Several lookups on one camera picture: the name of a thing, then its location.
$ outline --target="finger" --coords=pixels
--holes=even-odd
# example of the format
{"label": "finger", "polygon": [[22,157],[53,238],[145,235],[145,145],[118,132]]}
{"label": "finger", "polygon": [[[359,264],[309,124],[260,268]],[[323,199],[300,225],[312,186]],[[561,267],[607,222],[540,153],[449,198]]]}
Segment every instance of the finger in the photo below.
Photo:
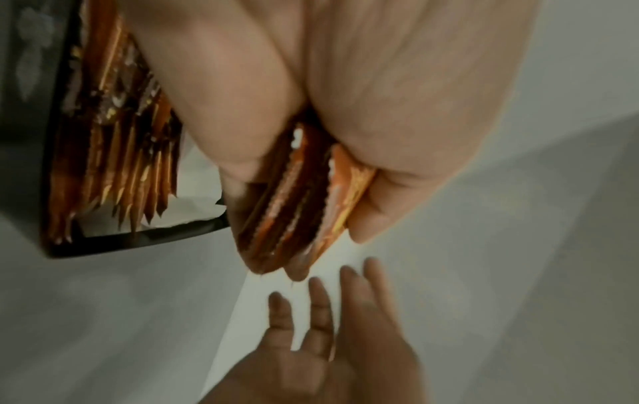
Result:
{"label": "finger", "polygon": [[302,341],[300,351],[328,360],[335,333],[331,300],[319,278],[311,278],[308,282],[308,293],[311,297],[311,327]]}
{"label": "finger", "polygon": [[268,323],[258,349],[291,349],[294,334],[291,303],[278,292],[268,297]]}
{"label": "finger", "polygon": [[381,262],[377,258],[368,258],[364,261],[364,277],[371,285],[378,308],[388,317],[388,320],[401,332],[399,326],[399,314],[391,284],[386,276]]}
{"label": "finger", "polygon": [[444,178],[416,180],[380,172],[348,218],[351,238],[364,243],[376,237],[430,198],[444,182]]}
{"label": "finger", "polygon": [[388,317],[379,309],[370,283],[352,269],[340,273],[343,359],[362,383],[367,403],[422,403],[425,389],[419,362]]}

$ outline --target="candy wrapper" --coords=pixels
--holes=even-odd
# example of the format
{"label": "candy wrapper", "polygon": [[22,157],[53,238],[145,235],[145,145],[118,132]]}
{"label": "candy wrapper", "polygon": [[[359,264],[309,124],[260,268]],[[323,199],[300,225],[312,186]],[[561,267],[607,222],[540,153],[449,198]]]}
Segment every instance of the candy wrapper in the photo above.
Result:
{"label": "candy wrapper", "polygon": [[[63,96],[53,107],[59,111],[43,173],[43,237],[59,253],[53,255],[99,252],[96,242],[110,243],[104,236],[128,235],[129,241],[116,243],[120,247],[106,248],[113,250],[136,246],[145,238],[138,233],[151,229],[174,231],[147,237],[142,245],[224,227],[200,223],[199,230],[191,226],[180,233],[181,225],[223,215],[224,207],[216,205],[218,172],[195,148],[184,155],[182,123],[115,0],[81,1],[69,24]],[[197,183],[183,175],[194,159],[199,169],[189,176]],[[178,186],[178,180],[191,187]],[[184,195],[191,200],[176,203]],[[87,250],[90,238],[94,243]]]}
{"label": "candy wrapper", "polygon": [[238,243],[255,272],[284,267],[298,282],[344,232],[375,170],[356,161],[309,114],[283,139],[286,152],[276,159],[276,175]]}

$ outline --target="orange wrapper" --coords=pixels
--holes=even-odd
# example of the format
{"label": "orange wrapper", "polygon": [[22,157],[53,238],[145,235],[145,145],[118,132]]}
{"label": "orange wrapper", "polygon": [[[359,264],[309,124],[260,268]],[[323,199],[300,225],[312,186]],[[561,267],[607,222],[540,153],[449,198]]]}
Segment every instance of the orange wrapper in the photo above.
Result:
{"label": "orange wrapper", "polygon": [[318,124],[299,122],[284,140],[290,143],[288,159],[276,161],[277,174],[238,245],[254,272],[284,267],[298,282],[341,236],[375,170],[354,159]]}

